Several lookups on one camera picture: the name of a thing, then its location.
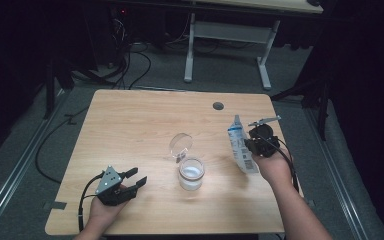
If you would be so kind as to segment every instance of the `human hand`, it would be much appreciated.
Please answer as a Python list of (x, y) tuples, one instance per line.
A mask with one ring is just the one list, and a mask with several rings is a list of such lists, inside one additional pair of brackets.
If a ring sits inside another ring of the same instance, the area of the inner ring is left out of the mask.
[(98, 239), (111, 226), (128, 202), (123, 202), (117, 206), (106, 206), (98, 197), (94, 197), (85, 229), (75, 239)]
[[(289, 157), (288, 150), (280, 150)], [(257, 163), (261, 176), (263, 176), (270, 185), (278, 183), (291, 184), (291, 170), (288, 163), (285, 161), (285, 158), (278, 151), (268, 158), (253, 154), (252, 159)]]

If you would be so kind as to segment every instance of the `metal frame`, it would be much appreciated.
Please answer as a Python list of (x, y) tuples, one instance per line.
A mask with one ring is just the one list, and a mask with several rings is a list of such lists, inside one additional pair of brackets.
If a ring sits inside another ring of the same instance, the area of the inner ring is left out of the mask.
[(314, 116), (314, 113), (311, 109), (303, 109), (304, 114), (307, 117), (307, 121), (310, 123), (311, 129), (314, 133), (314, 137), (319, 143), (319, 147), (324, 155), (324, 160), (329, 174), (329, 178), (332, 182), (333, 189), (336, 192), (339, 203), (341, 204), (342, 210), (344, 212), (345, 218), (348, 221), (348, 225), (354, 235), (355, 239), (365, 240), (369, 239), (367, 236), (366, 230), (358, 216), (358, 212), (355, 206), (354, 201), (352, 200), (344, 182), (342, 181), (341, 175), (339, 173), (338, 167), (335, 164), (332, 154), (329, 151), (327, 143), (321, 139), (317, 131), (317, 119)]
[(266, 61), (276, 37), (280, 20), (276, 20), (271, 28), (251, 27), (244, 25), (224, 24), (215, 22), (196, 21), (195, 14), (191, 14), (189, 29), (189, 48), (186, 57), (184, 81), (192, 82), (194, 63), (194, 40), (196, 37), (232, 40), (264, 44), (262, 56), (257, 58), (261, 81), (265, 90), (271, 89), (270, 79), (267, 73)]
[(58, 93), (59, 97), (55, 109), (49, 114), (47, 119), (43, 119), (26, 149), (20, 156), (17, 165), (14, 167), (10, 176), (2, 186), (0, 190), (0, 216), (11, 200), (12, 195), (14, 195), (15, 191), (17, 190), (17, 187), (20, 185), (21, 180), (26, 174), (30, 164), (34, 161), (34, 154), (37, 151), (40, 142), (45, 137), (46, 130), (49, 128), (58, 110), (68, 98), (69, 93), (69, 91), (64, 92), (63, 90)]

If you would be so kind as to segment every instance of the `cable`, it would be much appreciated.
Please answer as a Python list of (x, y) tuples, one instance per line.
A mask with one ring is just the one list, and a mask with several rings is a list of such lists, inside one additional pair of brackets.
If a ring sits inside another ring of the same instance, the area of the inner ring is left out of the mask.
[(286, 143), (285, 143), (284, 141), (280, 140), (279, 138), (278, 138), (277, 140), (278, 140), (279, 142), (281, 142), (281, 143), (283, 144), (283, 146), (285, 146), (286, 150), (288, 150), (288, 152), (289, 152), (289, 160), (292, 162), (292, 161), (293, 161), (293, 160), (292, 160), (292, 154), (291, 154), (291, 151), (289, 151), (288, 146), (286, 146)]
[(182, 37), (185, 35), (186, 30), (188, 29), (190, 18), (191, 18), (191, 14), (189, 13), (188, 18), (186, 19), (185, 27), (183, 28), (183, 32), (180, 34), (180, 36), (177, 39), (175, 39), (171, 42), (166, 42), (165, 43), (166, 46), (168, 46), (169, 44), (172, 44), (172, 43), (183, 42), (184, 40), (189, 39), (189, 37), (185, 37), (183, 39), (182, 39)]
[(126, 68), (123, 70), (120, 78), (114, 83), (113, 87), (111, 89), (114, 89), (117, 87), (117, 85), (120, 83), (123, 83), (123, 89), (126, 89), (126, 85), (124, 83), (124, 76), (126, 75), (127, 71), (129, 71), (129, 68), (130, 68), (130, 55), (131, 55), (131, 51), (129, 49), (128, 51), (128, 55), (127, 55), (127, 66)]
[(218, 48), (219, 48), (219, 40), (213, 40), (213, 39), (201, 39), (201, 41), (196, 41), (197, 43), (198, 42), (201, 42), (201, 43), (207, 43), (207, 42), (209, 42), (209, 43), (213, 43), (215, 41), (215, 46), (214, 46), (214, 48), (213, 49), (211, 49), (211, 50), (209, 50), (209, 51), (200, 51), (200, 50), (197, 50), (197, 48), (194, 46), (194, 51), (196, 51), (196, 52), (198, 52), (198, 53), (202, 53), (202, 54), (209, 54), (209, 53), (212, 53), (212, 52), (214, 52), (214, 51), (216, 51)]
[(134, 80), (134, 81), (130, 84), (130, 86), (129, 86), (129, 90), (131, 90), (132, 87), (133, 87), (133, 85), (134, 85), (137, 81), (139, 81), (143, 76), (145, 76), (145, 75), (149, 72), (149, 69), (151, 69), (151, 59), (149, 59), (149, 57), (147, 57), (147, 56), (146, 56), (145, 54), (143, 54), (143, 53), (136, 52), (136, 54), (139, 54), (139, 55), (142, 55), (143, 57), (145, 57), (145, 58), (148, 60), (149, 65), (148, 65), (148, 68), (146, 69), (146, 71), (145, 71), (140, 77), (138, 77), (136, 80)]
[(276, 237), (278, 237), (280, 240), (283, 240), (282, 239), (282, 236), (280, 236), (280, 234), (275, 234), (276, 235)]
[(233, 44), (223, 43), (223, 41), (220, 41), (219, 44), (223, 47), (229, 47), (229, 48), (234, 48), (234, 49), (244, 49), (244, 48), (249, 48), (249, 47), (253, 47), (253, 46), (257, 45), (257, 43), (245, 42), (245, 43), (243, 43), (242, 46), (234, 46)]
[[(124, 24), (119, 19), (113, 18), (112, 20), (118, 25), (117, 26), (118, 29), (115, 30), (114, 34), (112, 35), (112, 37), (115, 41), (115, 51), (116, 51), (115, 62), (119, 62), (118, 68), (115, 71), (113, 71), (109, 74), (106, 74), (104, 76), (97, 76), (95, 73), (92, 73), (91, 71), (83, 70), (83, 69), (79, 69), (78, 67), (75, 67), (74, 69), (78, 69), (78, 71), (81, 72), (86, 77), (82, 77), (82, 76), (77, 75), (74, 72), (71, 72), (71, 76), (73, 78), (81, 80), (81, 81), (95, 81), (95, 82), (98, 82), (100, 84), (112, 84), (111, 82), (108, 81), (108, 79), (115, 77), (124, 71), (124, 69), (126, 67), (126, 61), (125, 61), (124, 56), (123, 56), (123, 54), (125, 52), (125, 47), (121, 47), (121, 46), (123, 45), (125, 40), (128, 42), (129, 36), (127, 35), (128, 37), (125, 39), (127, 31), (126, 31)], [(120, 35), (119, 34), (120, 30), (122, 30), (122, 33), (121, 33), (121, 40), (119, 41), (118, 38)]]
[(105, 171), (102, 171), (101, 174), (99, 175), (96, 175), (94, 178), (92, 178), (87, 184), (86, 184), (86, 187), (85, 189), (83, 189), (83, 193), (82, 193), (82, 196), (80, 198), (80, 202), (79, 202), (79, 210), (78, 210), (78, 215), (77, 215), (77, 218), (79, 220), (79, 231), (83, 231), (84, 229), (84, 223), (83, 223), (83, 200), (87, 197), (90, 197), (92, 195), (89, 195), (89, 196), (85, 196), (86, 195), (86, 191), (88, 190), (89, 186), (96, 180), (102, 178), (104, 176), (104, 173)]
[[(181, 42), (186, 41), (186, 40), (188, 40), (188, 39), (189, 39), (189, 37), (188, 37), (188, 38), (185, 38), (185, 39), (183, 39), (183, 40), (181, 40), (181, 41), (178, 41), (178, 42), (176, 42), (176, 43), (171, 43), (171, 44), (172, 44), (172, 45), (174, 45), (174, 44), (178, 44), (178, 43), (181, 43)], [(168, 48), (170, 48), (170, 49), (173, 49), (173, 50), (183, 50), (183, 49), (188, 48), (189, 45), (186, 43), (186, 44), (183, 44), (182, 47), (173, 47), (173, 46), (170, 46), (169, 44), (166, 44), (166, 47), (168, 47)]]
[(141, 49), (140, 51), (132, 51), (131, 48), (130, 48), (130, 52), (132, 52), (132, 53), (145, 52), (149, 48), (149, 45), (146, 42), (136, 42), (136, 43), (132, 43), (131, 44), (132, 47), (133, 47), (133, 45), (145, 45), (145, 48)]
[(46, 135), (46, 137), (43, 139), (42, 143), (39, 145), (37, 151), (36, 151), (36, 155), (35, 155), (35, 166), (36, 166), (36, 169), (37, 171), (42, 175), (44, 176), (45, 178), (47, 178), (48, 180), (51, 180), (52, 182), (55, 182), (55, 183), (58, 183), (58, 184), (61, 184), (61, 181), (60, 180), (57, 180), (53, 177), (50, 177), (48, 176), (45, 172), (42, 171), (42, 169), (40, 168), (40, 165), (39, 165), (39, 153), (40, 151), (42, 150), (42, 147), (43, 145), (45, 144), (45, 142), (49, 139), (49, 137), (51, 137), (51, 135), (56, 131), (58, 130), (61, 126), (63, 126), (65, 123), (67, 122), (70, 122), (74, 117), (76, 117), (77, 115), (79, 115), (80, 113), (84, 112), (85, 110), (87, 110), (89, 108), (86, 107), (84, 109), (82, 109), (81, 111), (77, 112), (76, 114), (74, 115), (71, 115), (67, 120), (63, 121), (62, 123), (60, 123), (58, 126), (56, 126), (51, 132), (48, 133), (48, 135)]

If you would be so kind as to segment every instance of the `white desk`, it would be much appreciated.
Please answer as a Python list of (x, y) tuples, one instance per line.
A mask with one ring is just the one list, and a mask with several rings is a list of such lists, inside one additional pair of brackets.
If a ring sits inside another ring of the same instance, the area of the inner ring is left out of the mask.
[[(241, 7), (265, 8), (281, 11), (295, 11), (301, 13), (323, 12), (321, 7), (311, 6), (306, 0), (194, 0), (195, 2), (228, 4)], [(191, 14), (189, 49), (186, 57), (185, 82), (192, 82), (193, 61), (194, 61), (194, 40), (196, 37), (213, 38), (220, 40), (231, 40), (241, 42), (251, 42), (264, 44), (264, 49), (260, 57), (257, 57), (257, 65), (260, 71), (263, 88), (271, 89), (271, 83), (266, 69), (266, 61), (273, 45), (280, 21), (273, 23), (271, 28), (251, 27), (244, 25), (223, 24), (214, 22), (196, 21), (195, 14)]]

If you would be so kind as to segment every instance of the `black cable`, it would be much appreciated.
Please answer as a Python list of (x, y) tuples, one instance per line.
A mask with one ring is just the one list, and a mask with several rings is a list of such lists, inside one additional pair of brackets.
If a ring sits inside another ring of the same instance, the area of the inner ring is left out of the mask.
[[(201, 42), (201, 43), (209, 42), (209, 43), (212, 43), (214, 41), (213, 40), (202, 40), (201, 39), (201, 41), (197, 41), (197, 42)], [(199, 50), (197, 50), (197, 48), (195, 46), (194, 46), (194, 51), (196, 51), (197, 53), (202, 53), (202, 54), (212, 53), (212, 52), (216, 51), (219, 48), (219, 41), (215, 40), (214, 44), (215, 44), (214, 48), (209, 50), (209, 51), (199, 51)]]
[(137, 81), (139, 81), (143, 76), (145, 76), (145, 75), (149, 72), (149, 69), (151, 69), (151, 59), (149, 59), (149, 57), (146, 56), (146, 55), (143, 54), (143, 53), (136, 52), (136, 54), (139, 54), (139, 55), (142, 55), (143, 57), (145, 57), (145, 58), (148, 60), (149, 65), (148, 65), (148, 68), (146, 69), (146, 71), (145, 71), (140, 77), (138, 77), (136, 80), (134, 80), (134, 81), (130, 84), (130, 86), (129, 86), (129, 90), (131, 90), (132, 87), (133, 87), (133, 85), (134, 85)]
[[(177, 41), (177, 42), (169, 43), (169, 44), (166, 43), (165, 46), (168, 47), (168, 48), (170, 48), (170, 49), (173, 49), (173, 50), (183, 50), (183, 49), (186, 49), (186, 48), (189, 47), (189, 44), (188, 44), (188, 43), (183, 44), (183, 42), (186, 41), (186, 40), (188, 40), (188, 38), (179, 40), (179, 41)], [(183, 44), (183, 46), (182, 46), (182, 47), (172, 47), (172, 46), (170, 46), (170, 45), (174, 45), (174, 44)]]
[(146, 50), (148, 50), (148, 48), (149, 48), (149, 45), (148, 45), (148, 43), (146, 43), (146, 42), (137, 42), (137, 43), (133, 43), (132, 44), (132, 47), (133, 47), (133, 45), (139, 45), (139, 44), (142, 44), (142, 45), (145, 45), (145, 48), (144, 49), (141, 49), (140, 51), (131, 51), (132, 53), (140, 53), (140, 52), (145, 52)]
[(98, 195), (96, 195), (96, 194), (87, 195), (87, 196), (84, 196), (84, 199), (89, 198), (89, 197), (96, 197), (96, 196), (98, 196)]
[(286, 150), (288, 150), (288, 152), (289, 152), (289, 160), (293, 163), (291, 151), (289, 151), (289, 148), (288, 148), (288, 146), (286, 146), (286, 143), (284, 141), (280, 140), (279, 138), (277, 140), (279, 142), (281, 142), (283, 144), (283, 146), (285, 146)]
[(185, 49), (188, 47), (188, 45), (186, 45), (186, 47), (182, 47), (182, 48), (174, 48), (174, 47), (171, 47), (170, 44), (175, 44), (175, 43), (180, 43), (180, 42), (183, 42), (185, 40), (188, 40), (189, 37), (185, 37), (182, 39), (182, 37), (185, 35), (187, 29), (188, 29), (188, 26), (189, 26), (189, 21), (190, 21), (190, 18), (191, 18), (191, 14), (188, 14), (188, 18), (186, 19), (186, 23), (185, 23), (185, 27), (183, 28), (183, 32), (180, 34), (180, 36), (178, 38), (176, 38), (175, 40), (173, 41), (170, 41), (170, 42), (166, 42), (165, 43), (165, 46), (168, 47), (168, 48), (171, 48), (171, 49)]
[(96, 175), (94, 178), (92, 178), (87, 184), (86, 184), (86, 187), (85, 189), (83, 189), (83, 193), (82, 193), (82, 196), (80, 198), (80, 202), (79, 202), (79, 211), (78, 211), (78, 219), (79, 219), (79, 231), (83, 231), (84, 229), (84, 223), (83, 223), (83, 200), (86, 198), (86, 197), (90, 197), (90, 196), (86, 196), (86, 191), (88, 190), (89, 186), (96, 180), (102, 178), (102, 176), (104, 176), (104, 173), (105, 171), (102, 171), (101, 174), (99, 175)]
[(49, 139), (49, 137), (51, 137), (51, 135), (56, 131), (58, 130), (60, 127), (62, 127), (65, 123), (71, 121), (74, 117), (76, 117), (77, 115), (79, 115), (80, 113), (84, 112), (86, 109), (88, 109), (89, 107), (86, 107), (84, 109), (82, 109), (81, 111), (77, 112), (76, 114), (74, 115), (71, 115), (67, 120), (63, 121), (62, 123), (60, 123), (58, 126), (56, 126), (51, 132), (48, 133), (48, 135), (46, 135), (46, 137), (43, 139), (42, 143), (39, 145), (37, 151), (36, 151), (36, 155), (35, 155), (35, 166), (36, 166), (36, 169), (37, 171), (42, 175), (44, 176), (45, 178), (51, 180), (52, 182), (55, 182), (55, 183), (58, 183), (58, 184), (61, 184), (61, 181), (60, 180), (57, 180), (53, 177), (50, 177), (48, 176), (45, 172), (42, 171), (42, 169), (40, 168), (40, 165), (39, 165), (39, 153), (43, 147), (43, 145), (45, 144), (45, 142)]
[(121, 83), (123, 83), (123, 89), (126, 89), (126, 86), (125, 86), (125, 82), (124, 82), (124, 76), (126, 75), (127, 71), (129, 71), (129, 68), (130, 68), (130, 55), (131, 55), (131, 51), (129, 49), (129, 51), (127, 52), (128, 55), (127, 55), (127, 66), (126, 68), (123, 70), (120, 78), (114, 83), (113, 87), (111, 89), (114, 89), (117, 87), (118, 84), (121, 85)]
[[(123, 53), (125, 51), (125, 49), (123, 48), (122, 50), (119, 50), (121, 53)], [(109, 78), (112, 78), (112, 77), (115, 77), (117, 76), (118, 74), (122, 73), (126, 68), (126, 60), (124, 59), (124, 57), (121, 57), (121, 60), (120, 60), (120, 63), (119, 63), (119, 66), (116, 70), (114, 70), (113, 72), (110, 72), (104, 76), (98, 76), (99, 78), (103, 79), (104, 81), (96, 81), (96, 79), (94, 78), (91, 78), (90, 76), (87, 76), (87, 77), (83, 77), (83, 76), (80, 76), (74, 72), (71, 72), (71, 77), (77, 79), (77, 80), (80, 80), (80, 81), (84, 81), (84, 82), (96, 82), (96, 83), (99, 83), (99, 84), (111, 84), (111, 82), (108, 81)]]
[(280, 236), (280, 234), (275, 234), (276, 235), (276, 237), (278, 237), (280, 240), (283, 240), (282, 239), (282, 236)]
[(221, 41), (219, 44), (220, 44), (220, 46), (234, 48), (234, 49), (244, 49), (244, 48), (249, 48), (249, 47), (253, 47), (253, 46), (257, 45), (257, 43), (246, 42), (246, 43), (243, 43), (242, 46), (235, 46), (233, 44), (223, 43), (223, 41)]

